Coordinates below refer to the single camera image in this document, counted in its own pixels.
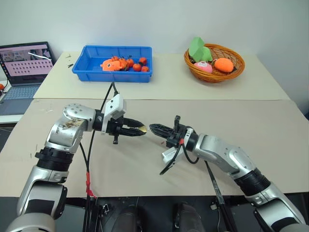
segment wicker basket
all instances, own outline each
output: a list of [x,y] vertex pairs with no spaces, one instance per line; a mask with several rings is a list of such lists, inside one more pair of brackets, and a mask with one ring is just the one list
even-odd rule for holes
[[230,80],[242,73],[242,71],[245,69],[245,62],[241,58],[239,54],[234,52],[231,49],[228,49],[226,47],[222,47],[220,45],[206,43],[205,46],[210,49],[211,55],[213,59],[218,58],[228,58],[233,62],[234,67],[236,67],[236,70],[231,73],[225,73],[222,71],[217,70],[214,66],[212,67],[212,73],[207,73],[199,69],[197,66],[193,65],[193,63],[190,61],[192,59],[189,56],[189,49],[184,54],[184,61],[187,63],[191,73],[198,79],[206,82],[221,82],[225,80]]

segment blue plastic tray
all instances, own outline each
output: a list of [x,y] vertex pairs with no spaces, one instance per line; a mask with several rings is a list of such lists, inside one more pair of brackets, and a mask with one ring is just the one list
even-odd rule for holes
[[[102,71],[100,64],[112,56],[131,58],[135,63],[141,57],[147,58],[149,72],[129,71]],[[127,47],[127,46],[96,46],[86,45],[72,72],[78,75],[81,81],[116,81],[116,82],[149,82],[153,73],[151,47]]]

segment laptop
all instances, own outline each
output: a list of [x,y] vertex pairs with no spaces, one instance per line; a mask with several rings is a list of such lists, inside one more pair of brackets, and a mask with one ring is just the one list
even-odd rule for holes
[[0,46],[0,66],[12,86],[0,101],[0,115],[24,114],[54,63],[48,42]]

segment robotic arm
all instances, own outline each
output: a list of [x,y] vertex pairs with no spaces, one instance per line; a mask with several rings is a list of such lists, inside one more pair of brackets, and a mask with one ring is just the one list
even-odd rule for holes
[[254,215],[263,231],[309,232],[309,226],[306,225],[299,210],[261,174],[240,147],[227,144],[216,136],[197,135],[191,127],[179,124],[179,120],[180,117],[176,116],[173,129],[161,124],[150,125],[150,130],[166,138],[167,147],[170,147],[162,153],[167,166],[161,174],[179,160],[179,156],[185,152],[183,150],[185,147],[198,158],[216,164],[239,185],[246,199],[255,206]]
[[62,117],[53,125],[45,147],[36,153],[39,159],[33,166],[17,203],[17,215],[8,232],[55,231],[54,219],[61,216],[67,188],[62,184],[68,177],[68,169],[77,151],[84,131],[102,131],[114,136],[141,136],[146,127],[139,121],[124,118],[126,103],[120,94],[106,105],[104,114],[79,104],[69,104]]

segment red tape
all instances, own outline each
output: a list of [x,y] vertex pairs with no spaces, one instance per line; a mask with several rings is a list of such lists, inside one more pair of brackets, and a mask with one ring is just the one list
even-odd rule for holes
[[89,195],[90,197],[94,197],[94,198],[97,198],[92,190],[90,189],[90,173],[89,172],[86,172],[86,193],[87,195]]

